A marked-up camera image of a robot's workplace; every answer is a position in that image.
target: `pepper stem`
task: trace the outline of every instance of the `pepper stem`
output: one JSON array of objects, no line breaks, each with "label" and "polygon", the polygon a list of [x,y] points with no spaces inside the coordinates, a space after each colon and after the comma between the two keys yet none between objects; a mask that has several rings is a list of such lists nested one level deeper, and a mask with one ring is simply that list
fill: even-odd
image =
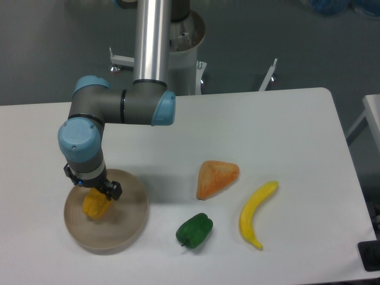
[{"label": "pepper stem", "polygon": [[187,239],[183,244],[181,244],[181,246],[185,246],[189,243],[189,240]]}]

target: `metal bracket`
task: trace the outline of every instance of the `metal bracket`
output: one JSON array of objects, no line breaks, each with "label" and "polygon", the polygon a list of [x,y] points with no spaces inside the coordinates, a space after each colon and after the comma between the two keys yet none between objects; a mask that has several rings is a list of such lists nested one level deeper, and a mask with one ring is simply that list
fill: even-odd
[{"label": "metal bracket", "polygon": [[274,71],[276,70],[276,63],[277,63],[277,58],[274,60],[273,64],[269,67],[269,70],[260,86],[259,91],[265,91],[268,87],[269,82],[274,82],[276,78],[273,76]]}]

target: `gray joint housing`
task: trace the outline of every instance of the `gray joint housing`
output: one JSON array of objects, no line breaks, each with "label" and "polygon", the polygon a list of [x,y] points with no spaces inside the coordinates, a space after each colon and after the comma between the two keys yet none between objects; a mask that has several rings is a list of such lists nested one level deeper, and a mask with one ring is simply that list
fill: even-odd
[{"label": "gray joint housing", "polygon": [[[73,97],[68,119],[88,118],[103,137],[106,123],[151,125],[157,105],[166,91],[160,83],[135,83],[133,90],[109,90],[102,85],[89,85],[77,90]],[[103,162],[103,151],[85,163],[69,161],[70,167],[80,173],[97,169]]]}]

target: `banana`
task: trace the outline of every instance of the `banana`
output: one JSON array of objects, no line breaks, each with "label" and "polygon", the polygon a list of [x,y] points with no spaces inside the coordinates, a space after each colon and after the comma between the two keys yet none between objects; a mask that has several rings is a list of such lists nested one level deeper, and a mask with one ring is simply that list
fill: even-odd
[{"label": "banana", "polygon": [[269,181],[262,187],[257,189],[255,193],[250,197],[247,203],[244,205],[243,210],[239,218],[239,229],[243,238],[253,244],[257,249],[262,250],[262,244],[257,240],[255,236],[254,227],[252,225],[252,219],[254,217],[255,210],[264,200],[270,197],[277,189],[277,181]]}]

